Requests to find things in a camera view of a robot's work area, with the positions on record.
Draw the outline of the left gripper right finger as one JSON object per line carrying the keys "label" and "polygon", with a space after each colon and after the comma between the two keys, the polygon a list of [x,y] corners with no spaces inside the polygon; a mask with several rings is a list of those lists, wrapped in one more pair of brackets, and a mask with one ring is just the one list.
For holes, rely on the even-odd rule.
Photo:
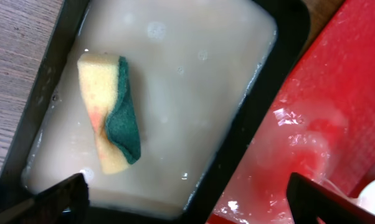
{"label": "left gripper right finger", "polygon": [[295,224],[375,224],[375,215],[296,172],[288,181],[287,200]]}

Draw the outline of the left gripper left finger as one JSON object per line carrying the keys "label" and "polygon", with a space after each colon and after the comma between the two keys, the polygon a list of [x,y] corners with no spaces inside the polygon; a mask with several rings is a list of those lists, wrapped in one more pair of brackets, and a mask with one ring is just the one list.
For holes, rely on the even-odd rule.
{"label": "left gripper left finger", "polygon": [[81,173],[0,213],[0,224],[81,224],[89,208],[88,185]]}

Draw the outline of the green yellow scrub sponge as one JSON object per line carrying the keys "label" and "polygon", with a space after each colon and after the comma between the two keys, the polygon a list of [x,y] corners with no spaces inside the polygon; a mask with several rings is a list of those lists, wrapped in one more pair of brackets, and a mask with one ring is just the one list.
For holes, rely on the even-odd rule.
{"label": "green yellow scrub sponge", "polygon": [[84,53],[77,68],[102,172],[116,174],[141,157],[128,62],[118,55]]}

